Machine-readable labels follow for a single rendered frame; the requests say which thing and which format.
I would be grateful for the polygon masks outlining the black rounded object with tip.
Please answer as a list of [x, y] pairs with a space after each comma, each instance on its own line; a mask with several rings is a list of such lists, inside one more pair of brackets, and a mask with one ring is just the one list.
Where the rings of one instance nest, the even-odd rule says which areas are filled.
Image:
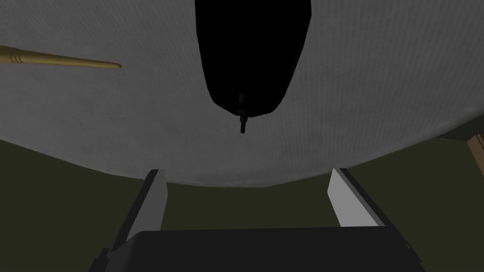
[[194, 0], [203, 74], [213, 102], [240, 118], [283, 100], [311, 21], [311, 0]]

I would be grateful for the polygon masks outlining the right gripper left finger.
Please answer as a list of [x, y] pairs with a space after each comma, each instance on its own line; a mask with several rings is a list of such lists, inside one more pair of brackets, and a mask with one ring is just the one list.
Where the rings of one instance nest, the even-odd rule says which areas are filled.
[[115, 236], [108, 258], [135, 234], [161, 229], [167, 197], [165, 170], [150, 170]]

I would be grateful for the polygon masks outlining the golden tapered stick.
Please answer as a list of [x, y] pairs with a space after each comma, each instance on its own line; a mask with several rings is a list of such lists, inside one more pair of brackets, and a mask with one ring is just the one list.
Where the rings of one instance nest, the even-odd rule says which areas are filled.
[[89, 68], [120, 69], [121, 64], [91, 59], [80, 59], [60, 55], [26, 51], [9, 46], [0, 46], [0, 63], [9, 64], [46, 64]]

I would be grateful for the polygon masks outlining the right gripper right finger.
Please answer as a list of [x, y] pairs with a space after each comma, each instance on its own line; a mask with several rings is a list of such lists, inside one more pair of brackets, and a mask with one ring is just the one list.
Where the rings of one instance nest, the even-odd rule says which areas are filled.
[[332, 170], [327, 194], [341, 227], [384, 226], [342, 169]]

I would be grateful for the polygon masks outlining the grey round table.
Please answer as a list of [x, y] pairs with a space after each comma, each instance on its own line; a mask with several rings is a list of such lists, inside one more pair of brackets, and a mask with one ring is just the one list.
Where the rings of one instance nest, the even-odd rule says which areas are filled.
[[439, 136], [484, 113], [484, 0], [311, 0], [279, 107], [210, 98], [194, 0], [0, 0], [0, 45], [121, 69], [0, 64], [0, 140], [108, 174], [282, 184]]

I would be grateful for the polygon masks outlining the brown wooden furniture piece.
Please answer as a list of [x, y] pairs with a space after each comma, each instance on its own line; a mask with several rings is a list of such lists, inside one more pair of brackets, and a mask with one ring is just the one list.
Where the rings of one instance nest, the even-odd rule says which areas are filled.
[[484, 135], [476, 134], [467, 140], [467, 145], [484, 177]]

